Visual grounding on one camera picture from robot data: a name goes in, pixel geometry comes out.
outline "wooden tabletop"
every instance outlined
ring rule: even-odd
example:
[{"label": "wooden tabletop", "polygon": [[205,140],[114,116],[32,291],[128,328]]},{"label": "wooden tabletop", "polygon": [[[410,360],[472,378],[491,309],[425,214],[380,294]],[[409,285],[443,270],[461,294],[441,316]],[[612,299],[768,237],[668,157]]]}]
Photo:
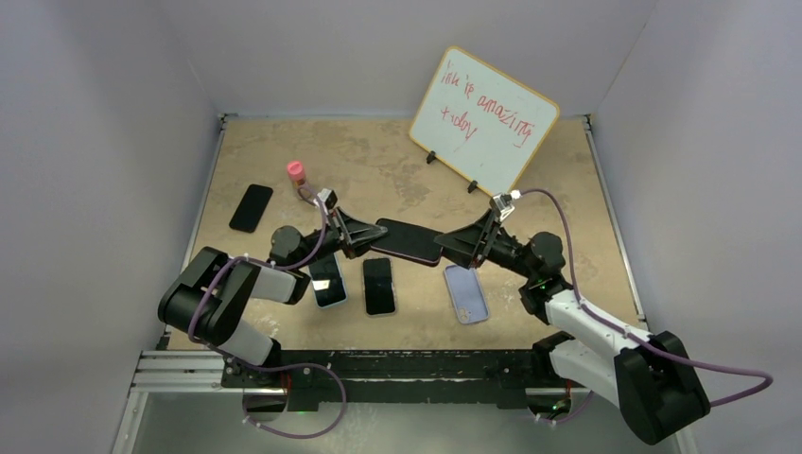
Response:
[{"label": "wooden tabletop", "polygon": [[[409,120],[235,119],[228,123],[200,220],[193,255],[204,246],[226,253],[266,258],[270,236],[283,225],[303,234],[320,227],[315,208],[299,201],[286,173],[289,161],[304,163],[309,182],[334,189],[353,218],[392,218],[449,232],[478,219],[488,196],[466,192],[468,182],[427,154],[408,136]],[[253,234],[231,230],[228,222],[249,184],[274,189]],[[621,253],[604,203],[593,156],[579,119],[560,120],[537,151],[518,188],[544,187],[566,210],[583,295],[597,306],[636,323],[636,309]],[[519,238],[541,231],[565,238],[548,199],[517,201],[505,221]],[[428,268],[392,258],[398,310],[371,318],[365,313],[361,263],[338,253],[348,301],[320,309],[311,288],[296,306],[251,299],[244,317],[287,349],[506,349],[530,348],[555,330],[529,315],[517,289],[523,277],[485,263],[479,280],[490,318],[458,322],[445,287],[442,260]],[[173,332],[170,349],[199,348]]]}]

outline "white wall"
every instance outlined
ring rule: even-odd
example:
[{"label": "white wall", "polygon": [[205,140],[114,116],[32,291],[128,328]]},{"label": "white wall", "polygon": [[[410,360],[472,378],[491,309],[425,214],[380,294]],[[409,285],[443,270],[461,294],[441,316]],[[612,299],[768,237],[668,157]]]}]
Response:
[{"label": "white wall", "polygon": [[[598,111],[650,325],[775,374],[694,425],[704,453],[802,445],[802,3],[661,0]],[[701,373],[717,398],[756,379]]]},{"label": "white wall", "polygon": [[151,1],[0,3],[0,452],[109,452],[216,139]]},{"label": "white wall", "polygon": [[460,45],[594,112],[656,0],[163,0],[221,112],[412,115]]}]

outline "yellow whiteboard border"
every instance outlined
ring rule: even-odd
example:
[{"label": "yellow whiteboard border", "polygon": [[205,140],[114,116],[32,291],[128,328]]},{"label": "yellow whiteboard border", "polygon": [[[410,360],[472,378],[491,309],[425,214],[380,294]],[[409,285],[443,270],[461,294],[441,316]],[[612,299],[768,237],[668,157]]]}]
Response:
[{"label": "yellow whiteboard border", "polygon": [[[443,68],[443,64],[445,63],[445,56],[446,56],[446,55],[448,55],[448,52],[450,52],[450,51],[452,51],[452,50],[457,50],[457,51],[460,51],[460,52],[462,52],[463,54],[465,54],[465,55],[467,55],[468,57],[470,57],[470,58],[474,59],[475,61],[478,61],[479,63],[481,63],[481,64],[485,65],[486,67],[488,67],[488,68],[490,68],[490,69],[492,69],[493,71],[495,71],[495,72],[496,72],[496,74],[498,74],[498,75],[500,75],[500,76],[502,76],[502,77],[506,78],[507,80],[511,80],[512,82],[515,82],[516,84],[518,84],[518,86],[519,86],[519,87],[523,88],[524,90],[527,90],[527,91],[529,91],[530,93],[532,93],[532,94],[533,94],[533,95],[535,95],[535,96],[538,96],[538,97],[540,97],[540,98],[541,98],[541,99],[543,99],[544,101],[548,102],[548,104],[551,104],[552,106],[554,106],[554,109],[557,109],[557,115],[554,117],[554,120],[551,122],[551,124],[549,125],[549,127],[546,129],[546,133],[545,133],[545,134],[543,134],[543,137],[541,137],[541,138],[540,138],[540,142],[538,142],[538,143],[537,143],[537,144],[534,146],[534,148],[532,149],[532,154],[529,156],[529,159],[527,159],[527,162],[526,162],[526,164],[524,164],[524,166],[523,166],[523,167],[521,167],[521,171],[520,171],[520,172],[518,172],[518,176],[517,176],[517,177],[515,177],[515,180],[513,181],[513,185],[512,185],[512,186],[510,186],[510,188],[509,188],[509,189],[507,189],[508,191],[512,191],[512,190],[515,188],[515,185],[518,183],[518,180],[520,180],[520,179],[521,179],[521,175],[523,175],[523,174],[524,174],[524,170],[526,170],[526,169],[527,169],[527,167],[529,167],[529,164],[530,164],[530,162],[532,161],[532,158],[534,157],[534,153],[535,153],[535,152],[537,152],[537,149],[538,149],[538,148],[540,148],[540,145],[541,145],[541,144],[543,144],[543,141],[544,141],[544,140],[546,140],[546,136],[547,136],[547,135],[549,135],[549,132],[551,132],[551,128],[553,128],[553,127],[554,127],[554,124],[555,124],[555,123],[557,123],[557,120],[560,118],[560,106],[558,106],[556,102],[554,102],[554,101],[552,101],[551,99],[548,99],[547,97],[545,97],[545,96],[543,96],[543,95],[541,95],[541,94],[539,94],[539,93],[535,92],[533,89],[529,88],[528,86],[524,85],[523,83],[519,82],[518,80],[516,80],[516,79],[513,79],[513,78],[511,78],[511,77],[507,76],[507,74],[505,74],[505,73],[504,73],[504,72],[502,72],[502,71],[499,71],[499,70],[498,70],[498,69],[496,69],[496,68],[495,68],[493,65],[491,65],[491,64],[488,64],[486,61],[484,61],[484,60],[482,60],[482,59],[479,59],[479,58],[477,58],[477,56],[475,56],[475,55],[471,54],[470,52],[468,52],[468,51],[466,51],[465,49],[463,49],[463,48],[459,47],[458,45],[452,45],[452,46],[448,47],[448,48],[445,50],[445,52],[443,53],[443,57],[440,59],[440,64],[438,64],[438,65],[437,65],[437,70],[435,70],[435,72],[434,72],[434,76],[432,76],[432,78],[431,78],[431,82],[430,82],[430,83],[429,83],[429,85],[428,85],[427,92],[424,94],[424,98],[421,100],[421,104],[418,106],[418,112],[416,112],[416,113],[415,113],[415,117],[414,117],[414,118],[412,118],[412,124],[410,125],[410,133],[409,133],[410,139],[411,139],[411,140],[412,140],[412,142],[414,142],[414,143],[415,143],[415,144],[416,144],[418,147],[422,148],[422,149],[423,149],[423,151],[425,151],[426,153],[430,153],[430,152],[431,152],[431,149],[428,149],[428,148],[426,148],[426,146],[424,146],[424,144],[420,143],[420,142],[419,142],[417,139],[415,139],[414,137],[412,137],[412,128],[414,128],[414,126],[415,126],[415,123],[418,121],[418,115],[420,115],[420,114],[421,114],[421,109],[423,109],[423,107],[424,107],[424,102],[426,102],[426,99],[427,99],[427,97],[428,97],[428,93],[431,91],[431,88],[434,86],[434,83],[435,83],[435,81],[437,80],[437,75],[438,75],[438,74],[440,74],[440,70]],[[473,179],[473,178],[469,178],[467,175],[465,175],[464,173],[460,172],[460,171],[459,171],[459,170],[458,170],[456,167],[452,166],[451,164],[447,163],[446,161],[444,161],[444,160],[441,160],[441,159],[439,159],[439,158],[438,158],[438,161],[440,161],[441,163],[445,164],[445,165],[446,165],[448,168],[450,168],[451,170],[454,170],[455,172],[457,172],[457,174],[459,174],[461,177],[465,178],[467,181],[469,181],[469,182],[472,182],[472,181],[474,181],[474,179]],[[479,189],[481,190],[481,192],[483,192],[483,193],[487,194],[488,196],[491,196],[491,197],[492,197],[492,196],[494,196],[494,195],[495,195],[495,194],[491,194],[491,193],[490,193],[490,191],[488,191],[488,190],[487,190],[487,188],[485,188],[485,187],[482,187],[482,185],[481,185],[481,184],[477,184],[477,188],[479,188]]]}]

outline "light blue phone case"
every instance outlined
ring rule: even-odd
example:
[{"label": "light blue phone case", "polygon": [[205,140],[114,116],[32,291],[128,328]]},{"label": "light blue phone case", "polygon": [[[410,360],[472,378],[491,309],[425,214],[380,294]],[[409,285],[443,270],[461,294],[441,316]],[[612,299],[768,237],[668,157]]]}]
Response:
[{"label": "light blue phone case", "polygon": [[449,265],[445,267],[444,275],[460,323],[479,323],[490,317],[476,270]]}]

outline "bottle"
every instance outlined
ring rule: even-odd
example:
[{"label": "bottle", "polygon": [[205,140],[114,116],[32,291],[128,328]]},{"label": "bottle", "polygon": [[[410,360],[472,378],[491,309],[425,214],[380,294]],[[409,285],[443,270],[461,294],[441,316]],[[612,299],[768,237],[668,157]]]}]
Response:
[{"label": "bottle", "polygon": [[292,161],[287,164],[287,175],[292,183],[292,191],[295,192],[295,195],[303,201],[311,201],[312,194],[309,191],[305,189],[299,190],[302,185],[306,184],[306,170],[301,161]]}]

